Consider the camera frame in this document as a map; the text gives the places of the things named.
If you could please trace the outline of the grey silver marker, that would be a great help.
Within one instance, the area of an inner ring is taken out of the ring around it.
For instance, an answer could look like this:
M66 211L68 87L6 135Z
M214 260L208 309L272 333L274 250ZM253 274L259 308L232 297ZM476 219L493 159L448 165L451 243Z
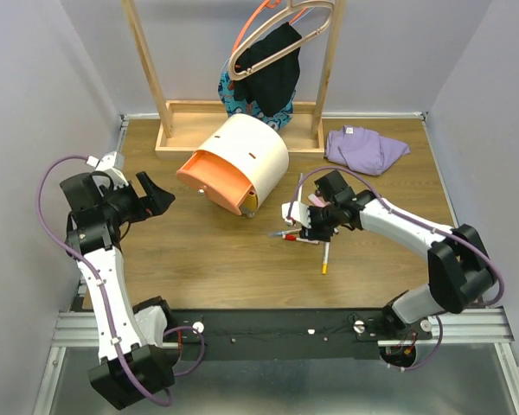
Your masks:
M301 197L302 197L302 190L303 190L303 177L304 177L304 173L300 173L299 176L298 176L298 186L297 186L297 198L296 198L296 201L297 202L300 202L301 200Z

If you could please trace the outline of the red capped white marker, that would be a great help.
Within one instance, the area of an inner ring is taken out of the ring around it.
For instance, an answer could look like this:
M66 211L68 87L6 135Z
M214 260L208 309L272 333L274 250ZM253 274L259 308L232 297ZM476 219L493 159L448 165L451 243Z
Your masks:
M300 237L298 237L297 235L294 235L294 234L283 235L282 239L288 240L288 241L293 241L293 242L310 244L310 245L318 245L319 244L319 242L317 240L309 240L309 239L300 238Z

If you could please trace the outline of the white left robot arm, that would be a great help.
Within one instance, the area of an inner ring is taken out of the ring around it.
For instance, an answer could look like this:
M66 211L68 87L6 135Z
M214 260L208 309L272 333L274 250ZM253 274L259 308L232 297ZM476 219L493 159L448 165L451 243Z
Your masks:
M120 228L167 211L175 196L145 172L137 179L145 194L111 173L69 177L60 187L71 208L66 243L93 302L99 334L99 364L89 370L93 389L118 410L174 382L176 355L163 348L175 328L168 304L153 297L131 306L125 285Z

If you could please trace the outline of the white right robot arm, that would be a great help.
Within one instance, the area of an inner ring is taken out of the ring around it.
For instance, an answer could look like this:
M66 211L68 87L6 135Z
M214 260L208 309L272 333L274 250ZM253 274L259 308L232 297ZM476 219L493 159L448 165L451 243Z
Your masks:
M491 261L478 231L469 225L449 227L396 207L371 185L355 192L343 178L344 168L319 169L317 194L324 204L307 205L294 194L282 217L301 226L301 237L330 242L338 227L369 231L386 237L426 261L428 281L392 299L380 311L382 335L401 338L422 318L460 314L486 291L497 287L501 272Z

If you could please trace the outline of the yellow capped white marker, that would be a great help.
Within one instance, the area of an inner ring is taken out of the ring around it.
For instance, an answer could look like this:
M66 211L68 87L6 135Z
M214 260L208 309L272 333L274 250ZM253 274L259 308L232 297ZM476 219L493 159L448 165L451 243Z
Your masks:
M326 275L328 272L328 263L330 256L330 242L324 242L323 259L322 259L322 275Z

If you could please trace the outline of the pink highlighter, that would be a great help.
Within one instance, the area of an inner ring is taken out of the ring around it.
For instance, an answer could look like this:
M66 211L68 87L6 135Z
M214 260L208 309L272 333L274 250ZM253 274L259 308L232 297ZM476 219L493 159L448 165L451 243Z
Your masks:
M308 200L315 207L323 208L327 205L326 201L324 201L322 198L320 198L319 196L314 195L314 194L309 194Z

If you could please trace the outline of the clear capped blue pen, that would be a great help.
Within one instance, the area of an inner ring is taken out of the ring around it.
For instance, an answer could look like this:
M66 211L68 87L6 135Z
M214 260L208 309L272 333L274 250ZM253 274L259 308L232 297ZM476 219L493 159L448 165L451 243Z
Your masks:
M269 237L284 237L289 234L299 234L300 232L301 232L300 229L288 229L288 230L282 230L282 231L269 233L268 236Z

